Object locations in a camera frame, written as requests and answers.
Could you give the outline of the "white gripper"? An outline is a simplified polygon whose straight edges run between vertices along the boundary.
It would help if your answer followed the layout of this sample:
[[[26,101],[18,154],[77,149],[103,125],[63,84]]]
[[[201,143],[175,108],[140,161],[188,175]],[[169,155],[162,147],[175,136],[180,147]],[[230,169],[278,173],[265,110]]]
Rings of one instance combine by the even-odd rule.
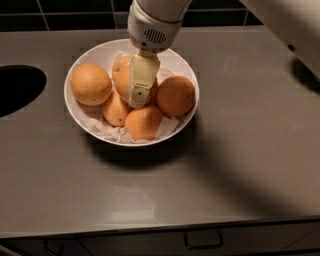
[[[130,62],[128,103],[131,107],[141,108],[147,103],[160,68],[156,53],[172,45],[181,25],[181,1],[132,2],[128,33],[133,45],[140,50]]]

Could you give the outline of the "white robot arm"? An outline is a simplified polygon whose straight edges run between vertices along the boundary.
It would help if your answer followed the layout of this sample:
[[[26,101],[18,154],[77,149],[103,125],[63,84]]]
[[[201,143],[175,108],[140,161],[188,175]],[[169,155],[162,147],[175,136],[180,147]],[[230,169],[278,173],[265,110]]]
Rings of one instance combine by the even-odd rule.
[[[320,78],[320,0],[239,0]],[[129,105],[147,103],[160,68],[192,0],[133,0],[128,33],[138,49],[130,63]]]

